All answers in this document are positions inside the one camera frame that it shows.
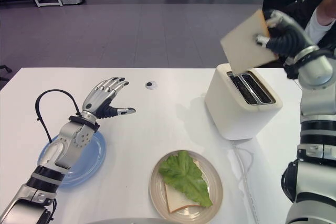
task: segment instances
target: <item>white plate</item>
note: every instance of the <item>white plate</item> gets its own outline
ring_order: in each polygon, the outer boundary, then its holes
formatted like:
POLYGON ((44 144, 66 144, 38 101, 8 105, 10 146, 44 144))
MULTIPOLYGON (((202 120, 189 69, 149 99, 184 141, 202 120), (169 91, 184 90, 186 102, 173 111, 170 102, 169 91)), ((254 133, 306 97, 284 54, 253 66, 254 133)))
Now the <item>white plate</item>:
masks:
POLYGON ((168 211, 165 186, 162 175, 159 173, 159 167, 170 155, 177 155, 177 153, 178 151, 166 154, 154 167, 149 183, 149 192, 152 202, 159 214, 167 220, 193 224, 208 223, 217 214, 220 205, 222 204, 223 187, 220 177, 212 164, 210 164, 210 162, 200 154, 195 152, 188 151, 193 160, 197 160, 199 162, 199 168, 203 173, 203 179, 208 185, 209 196, 213 205, 208 208, 187 207, 172 214, 168 211))

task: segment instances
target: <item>white toaster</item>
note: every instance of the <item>white toaster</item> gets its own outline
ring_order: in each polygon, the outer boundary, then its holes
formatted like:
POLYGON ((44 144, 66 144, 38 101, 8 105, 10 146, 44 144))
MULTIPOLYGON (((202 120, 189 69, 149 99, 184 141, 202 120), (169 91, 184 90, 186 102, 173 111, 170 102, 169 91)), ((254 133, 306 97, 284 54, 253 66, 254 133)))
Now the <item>white toaster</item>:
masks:
POLYGON ((282 108, 280 97, 255 69, 235 76, 229 64, 216 68, 205 103, 228 140, 253 138, 282 108))

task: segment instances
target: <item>black cable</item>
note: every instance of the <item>black cable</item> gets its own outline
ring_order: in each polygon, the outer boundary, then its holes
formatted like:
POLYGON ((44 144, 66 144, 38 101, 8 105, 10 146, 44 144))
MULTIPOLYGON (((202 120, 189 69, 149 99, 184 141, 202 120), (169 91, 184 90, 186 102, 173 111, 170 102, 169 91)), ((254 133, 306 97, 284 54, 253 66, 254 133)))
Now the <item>black cable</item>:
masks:
POLYGON ((44 124, 44 121, 43 121, 43 119, 42 119, 42 116, 41 116, 41 113, 40 113, 40 108, 39 108, 39 106, 40 106, 40 100, 41 100, 41 98, 42 98, 46 93, 54 92, 54 91, 58 91, 58 92, 64 93, 64 94, 66 94, 68 97, 70 97, 70 98, 72 99, 72 101, 73 101, 73 104, 74 104, 75 108, 76 108, 76 111, 77 111, 77 112, 76 112, 76 115, 80 115, 80 112, 79 112, 78 106, 77 106, 77 104, 76 104, 76 102, 75 102, 75 99, 74 99, 73 96, 72 96, 70 93, 68 93, 67 91, 64 91, 64 90, 62 90, 62 89, 50 89, 50 90, 47 90, 47 91, 43 92, 42 94, 40 94, 39 97, 36 99, 36 102, 35 102, 35 111, 36 111, 36 114, 37 114, 37 120, 41 122, 41 124, 42 124, 44 130, 46 131, 46 134, 47 134, 47 136, 48 136, 49 143, 52 143, 52 140, 51 140, 50 134, 49 134, 49 132, 48 132, 48 129, 47 129, 47 127, 46 127, 46 125, 44 124))
POLYGON ((49 222, 51 222, 52 220, 54 220, 53 216, 54 216, 54 213, 55 213, 55 211, 56 211, 56 207, 57 207, 57 200, 56 200, 56 198, 52 200, 52 203, 53 203, 53 210, 52 210, 52 212, 51 212, 51 215, 50 215, 49 220, 48 220, 47 223, 49 223, 49 222))

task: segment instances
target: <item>robotic arm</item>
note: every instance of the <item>robotic arm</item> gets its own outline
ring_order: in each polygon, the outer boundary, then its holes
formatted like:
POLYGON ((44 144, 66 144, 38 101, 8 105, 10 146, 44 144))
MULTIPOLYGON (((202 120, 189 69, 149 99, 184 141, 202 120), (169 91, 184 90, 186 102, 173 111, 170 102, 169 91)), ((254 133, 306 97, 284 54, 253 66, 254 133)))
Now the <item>robotic arm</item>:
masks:
POLYGON ((267 25, 281 35, 258 35, 257 44, 284 57, 288 77, 302 86, 301 141, 297 159, 281 180, 293 202, 286 224, 336 223, 336 58, 314 45, 303 29, 286 14, 265 14, 267 25))
POLYGON ((83 111, 78 116, 71 116, 61 128, 58 138, 48 146, 28 182, 21 186, 2 213, 1 224, 50 222, 51 213, 46 206, 51 205, 64 176, 98 130, 96 120, 135 112, 133 108, 110 106, 118 92, 128 84, 125 78, 115 77, 94 87, 83 103, 83 111))

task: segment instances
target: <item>bread slice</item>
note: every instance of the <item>bread slice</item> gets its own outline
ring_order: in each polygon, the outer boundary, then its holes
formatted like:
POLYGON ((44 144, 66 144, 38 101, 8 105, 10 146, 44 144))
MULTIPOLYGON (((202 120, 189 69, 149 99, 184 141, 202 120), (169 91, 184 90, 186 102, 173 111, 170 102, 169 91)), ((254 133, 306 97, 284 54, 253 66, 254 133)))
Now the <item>bread slice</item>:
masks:
MULTIPOLYGON (((194 161, 194 163, 199 167, 198 161, 194 161)), ((168 211, 170 213, 179 211, 187 207, 200 206, 199 203, 194 202, 191 199, 188 199, 183 193, 177 191, 174 187, 167 185, 166 183, 164 185, 166 191, 168 211)))
POLYGON ((256 44, 257 34, 269 37, 264 14, 260 9, 220 41, 234 74, 278 59, 270 50, 256 44))

